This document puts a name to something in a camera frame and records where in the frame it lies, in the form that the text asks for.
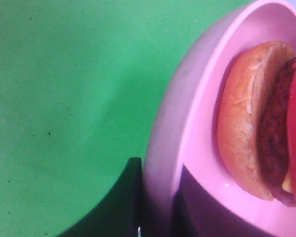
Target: beef patty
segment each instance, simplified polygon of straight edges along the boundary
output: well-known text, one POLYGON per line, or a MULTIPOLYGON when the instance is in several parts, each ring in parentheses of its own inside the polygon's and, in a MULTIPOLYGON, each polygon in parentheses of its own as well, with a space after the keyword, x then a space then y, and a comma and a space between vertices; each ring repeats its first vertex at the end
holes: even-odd
POLYGON ((294 196, 282 189, 282 183, 289 165, 286 117, 295 60, 287 62, 278 74, 273 94, 261 116, 257 142, 262 176, 273 196, 288 206, 295 205, 294 196))

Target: green surface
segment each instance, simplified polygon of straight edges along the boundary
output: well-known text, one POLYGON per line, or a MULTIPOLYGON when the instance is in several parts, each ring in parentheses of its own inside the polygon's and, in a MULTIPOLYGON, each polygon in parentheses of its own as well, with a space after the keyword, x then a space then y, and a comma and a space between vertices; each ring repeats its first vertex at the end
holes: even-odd
POLYGON ((0 0, 0 237, 54 236, 145 156, 162 94, 245 0, 0 0))

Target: pink plate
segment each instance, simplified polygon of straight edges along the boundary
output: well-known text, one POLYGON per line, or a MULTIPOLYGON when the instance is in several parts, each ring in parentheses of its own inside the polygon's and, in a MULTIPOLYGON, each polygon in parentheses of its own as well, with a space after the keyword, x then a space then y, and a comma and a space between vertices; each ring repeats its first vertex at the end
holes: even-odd
POLYGON ((239 188, 221 163, 217 107, 234 58, 259 43, 282 40, 296 51, 296 10, 284 0, 257 0, 229 13, 192 45, 178 66, 153 126, 144 165, 143 230, 167 236, 182 166, 213 198, 254 226, 296 237, 296 208, 239 188))

